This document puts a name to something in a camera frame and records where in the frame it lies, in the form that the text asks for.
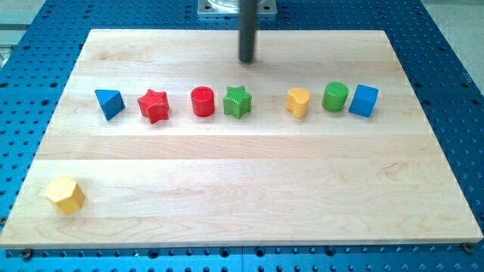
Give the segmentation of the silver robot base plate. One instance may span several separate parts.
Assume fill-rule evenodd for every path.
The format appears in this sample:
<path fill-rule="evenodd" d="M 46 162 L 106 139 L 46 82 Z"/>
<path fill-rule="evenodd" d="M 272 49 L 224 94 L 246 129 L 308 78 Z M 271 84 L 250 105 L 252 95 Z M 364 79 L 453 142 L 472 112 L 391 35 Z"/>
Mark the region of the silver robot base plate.
<path fill-rule="evenodd" d="M 276 0 L 257 0 L 256 10 L 262 15 L 278 13 Z M 197 0 L 197 13 L 206 17 L 236 15 L 239 12 L 238 0 Z"/>

